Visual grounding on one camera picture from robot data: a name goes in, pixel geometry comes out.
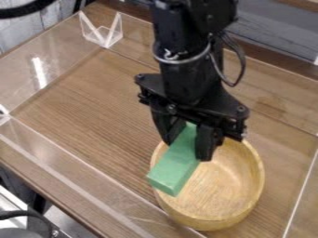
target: wooden bowl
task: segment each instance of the wooden bowl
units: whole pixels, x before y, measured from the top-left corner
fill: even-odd
[[[168,146],[159,144],[150,167],[158,163]],[[199,231],[215,231],[241,222],[262,194],[263,164],[255,149],[226,139],[211,162],[200,163],[178,197],[154,190],[159,205],[180,224]]]

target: green foam block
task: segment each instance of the green foam block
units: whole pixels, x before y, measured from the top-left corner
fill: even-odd
[[[171,196],[178,196],[200,163],[195,157],[195,136],[196,126],[187,124],[147,174],[150,185]]]

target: wooden table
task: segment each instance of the wooden table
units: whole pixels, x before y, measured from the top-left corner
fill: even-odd
[[[115,15],[100,3],[88,6],[86,12],[95,24],[110,23]],[[24,144],[25,150],[9,147],[5,140],[0,141],[1,164],[102,237],[127,237],[130,232],[130,237],[140,237],[128,220],[123,222],[131,224],[128,227],[114,221],[107,205],[128,211],[128,218],[144,229],[158,229],[158,233],[167,229],[158,227],[155,221],[159,218],[143,205],[143,199],[156,205],[146,174],[160,139],[150,109],[138,103],[139,89],[132,80],[139,73],[158,72],[150,55],[151,26],[128,17],[123,20],[126,36],[111,50],[91,45],[83,48],[79,40],[68,52],[71,38],[60,38],[55,45],[48,35],[51,48],[43,41],[41,51],[52,53],[57,48],[64,63],[84,50],[90,54],[86,58],[79,56],[80,61],[71,70],[11,115],[53,144],[39,140],[37,134],[25,133],[19,126],[15,135],[9,127],[3,133]],[[51,31],[59,35],[61,29],[79,31],[77,17]],[[21,46],[19,52],[25,54],[36,44],[35,41]],[[234,76],[239,65],[231,52],[226,51],[224,55],[227,74]],[[253,109],[247,139],[265,163],[266,185],[251,216],[234,228],[206,234],[214,238],[283,236],[318,148],[317,82],[262,61],[247,60],[243,83],[228,90]],[[126,190],[116,183],[110,184],[108,176],[142,198],[126,195],[130,192],[118,195],[118,188]],[[307,217],[309,212],[314,214],[314,209],[318,211],[314,185],[307,187],[306,194],[310,199],[301,203],[301,214],[298,210],[295,213],[298,218]],[[297,219],[289,237],[315,237],[314,219]]]

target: green block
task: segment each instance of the green block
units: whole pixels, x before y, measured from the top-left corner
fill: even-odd
[[[200,163],[195,157],[195,136],[196,126],[187,124],[158,164],[147,174],[150,185],[171,196],[178,196]]]

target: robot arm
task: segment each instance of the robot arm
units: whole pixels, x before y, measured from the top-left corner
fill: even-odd
[[[245,57],[224,33],[236,20],[235,0],[154,0],[150,2],[155,42],[152,54],[160,74],[139,74],[140,102],[150,105],[152,120],[166,144],[186,122],[198,125],[195,153],[210,161],[224,137],[242,140],[249,109],[226,92],[243,76]],[[236,82],[222,73],[222,45],[238,52],[242,71]]]

